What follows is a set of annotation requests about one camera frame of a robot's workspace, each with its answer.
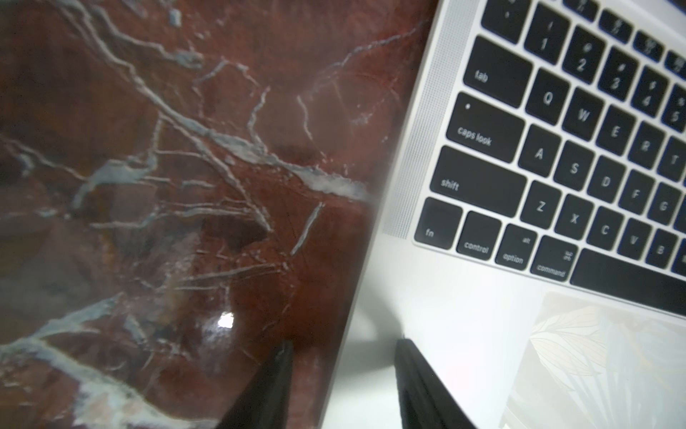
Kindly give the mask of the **silver laptop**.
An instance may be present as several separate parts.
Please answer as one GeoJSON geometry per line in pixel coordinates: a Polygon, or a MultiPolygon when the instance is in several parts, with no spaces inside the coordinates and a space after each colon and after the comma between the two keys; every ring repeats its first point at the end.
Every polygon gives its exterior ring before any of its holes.
{"type": "Polygon", "coordinates": [[[439,3],[321,427],[400,339],[477,428],[684,427],[684,2],[439,3]]]}

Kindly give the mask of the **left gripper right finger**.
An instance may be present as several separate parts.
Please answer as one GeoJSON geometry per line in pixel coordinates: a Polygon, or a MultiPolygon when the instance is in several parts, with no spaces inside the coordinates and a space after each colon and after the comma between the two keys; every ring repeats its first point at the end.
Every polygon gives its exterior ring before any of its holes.
{"type": "Polygon", "coordinates": [[[412,340],[397,341],[394,367],[404,429],[475,429],[412,340]]]}

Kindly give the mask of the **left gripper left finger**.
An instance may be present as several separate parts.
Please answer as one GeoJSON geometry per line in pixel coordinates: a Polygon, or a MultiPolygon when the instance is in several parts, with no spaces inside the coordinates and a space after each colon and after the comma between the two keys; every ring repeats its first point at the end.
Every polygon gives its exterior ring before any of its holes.
{"type": "Polygon", "coordinates": [[[293,358],[293,343],[280,342],[216,428],[286,428],[293,358]]]}

